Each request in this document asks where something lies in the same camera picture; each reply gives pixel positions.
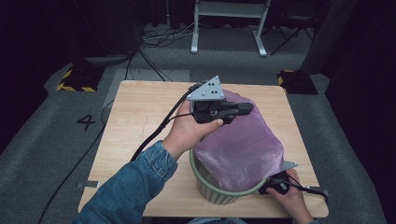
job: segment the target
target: white stand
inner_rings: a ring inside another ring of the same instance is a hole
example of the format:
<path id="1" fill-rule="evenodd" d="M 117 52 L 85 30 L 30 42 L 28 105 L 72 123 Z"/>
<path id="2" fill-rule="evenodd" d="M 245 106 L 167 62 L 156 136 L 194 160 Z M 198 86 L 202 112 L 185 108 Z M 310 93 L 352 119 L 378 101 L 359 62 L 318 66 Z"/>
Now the white stand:
<path id="1" fill-rule="evenodd" d="M 267 56 L 264 45 L 262 44 L 261 34 L 267 17 L 268 8 L 271 0 L 265 0 L 265 4 L 246 4 L 246 3 L 228 3 L 228 2 L 206 2 L 195 0 L 194 13 L 194 32 L 192 34 L 191 53 L 198 52 L 198 35 L 199 35 L 199 16 L 223 16 L 223 17 L 244 17 L 244 18 L 261 18 L 259 30 L 253 31 L 257 48 L 262 57 Z"/>

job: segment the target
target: hand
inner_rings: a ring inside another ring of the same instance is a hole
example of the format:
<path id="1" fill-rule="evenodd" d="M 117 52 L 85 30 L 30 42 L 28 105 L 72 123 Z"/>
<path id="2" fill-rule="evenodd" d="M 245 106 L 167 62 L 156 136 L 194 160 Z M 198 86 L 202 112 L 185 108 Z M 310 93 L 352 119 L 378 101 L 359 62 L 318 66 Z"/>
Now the hand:
<path id="1" fill-rule="evenodd" d="M 184 101 L 177 115 L 190 113 L 190 101 Z M 170 133 L 163 139 L 163 146 L 177 160 L 183 152 L 195 147 L 206 135 L 223 125 L 222 119 L 199 124 L 192 115 L 175 118 Z"/>
<path id="2" fill-rule="evenodd" d="M 286 173 L 300 182 L 297 172 L 294 169 L 290 169 L 286 171 Z M 296 181 L 290 177 L 289 182 L 297 185 Z M 275 189 L 271 188 L 267 188 L 266 191 L 282 204 L 283 208 L 285 208 L 285 210 L 298 224 L 305 224 L 314 221 L 314 218 L 311 216 L 308 208 L 306 207 L 303 193 L 297 188 L 290 186 L 289 191 L 285 195 L 282 195 Z"/>

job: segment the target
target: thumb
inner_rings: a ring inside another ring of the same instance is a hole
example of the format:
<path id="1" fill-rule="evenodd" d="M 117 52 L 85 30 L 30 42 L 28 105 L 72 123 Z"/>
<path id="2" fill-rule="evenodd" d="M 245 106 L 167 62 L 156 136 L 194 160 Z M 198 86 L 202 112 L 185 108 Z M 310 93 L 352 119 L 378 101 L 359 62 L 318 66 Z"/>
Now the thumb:
<path id="1" fill-rule="evenodd" d="M 282 194 L 280 194 L 279 192 L 277 192 L 275 189 L 273 188 L 266 188 L 265 191 L 267 191 L 267 193 L 269 193 L 271 196 L 273 196 L 275 199 L 277 199 L 279 196 L 282 196 Z"/>
<path id="2" fill-rule="evenodd" d="M 210 133 L 213 133 L 215 130 L 221 127 L 223 123 L 224 121 L 222 119 L 215 119 L 209 123 L 202 124 L 201 135 L 206 136 Z"/>

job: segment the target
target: denim sleeve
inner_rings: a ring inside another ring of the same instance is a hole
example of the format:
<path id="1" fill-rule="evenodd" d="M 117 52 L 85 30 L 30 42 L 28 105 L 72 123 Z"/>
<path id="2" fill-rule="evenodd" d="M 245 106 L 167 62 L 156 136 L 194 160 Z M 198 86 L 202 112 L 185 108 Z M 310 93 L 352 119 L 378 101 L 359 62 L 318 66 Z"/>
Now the denim sleeve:
<path id="1" fill-rule="evenodd" d="M 108 179 L 73 223 L 139 223 L 146 204 L 176 168 L 176 161 L 158 141 Z"/>

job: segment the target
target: basket rim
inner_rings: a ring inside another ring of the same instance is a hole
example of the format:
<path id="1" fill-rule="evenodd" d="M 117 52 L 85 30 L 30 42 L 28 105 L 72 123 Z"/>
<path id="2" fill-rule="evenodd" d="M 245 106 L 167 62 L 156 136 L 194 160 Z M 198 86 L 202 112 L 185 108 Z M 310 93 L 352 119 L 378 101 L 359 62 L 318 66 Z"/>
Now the basket rim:
<path id="1" fill-rule="evenodd" d="M 239 191 L 239 192 L 231 192 L 231 191 L 227 191 L 227 190 L 223 190 L 223 189 L 218 189 L 215 186 L 211 185 L 209 182 L 207 182 L 201 176 L 201 174 L 198 172 L 198 169 L 197 169 L 197 167 L 195 165 L 194 157 L 196 157 L 196 156 L 195 156 L 194 150 L 192 148 L 192 149 L 190 149 L 190 164 L 191 164 L 191 169 L 194 172 L 195 176 L 199 179 L 199 181 L 204 183 L 205 186 L 207 186 L 208 188 L 210 188 L 211 190 L 215 191 L 218 194 L 225 195 L 225 196 L 228 196 L 228 197 L 242 197 L 242 196 L 246 196 L 246 195 L 249 195 L 249 194 L 253 193 L 254 191 L 258 190 L 259 188 L 261 188 L 262 185 L 264 185 L 264 183 L 266 181 L 266 178 L 264 178 L 257 185 L 253 186 L 251 189 L 247 189 L 247 190 Z"/>

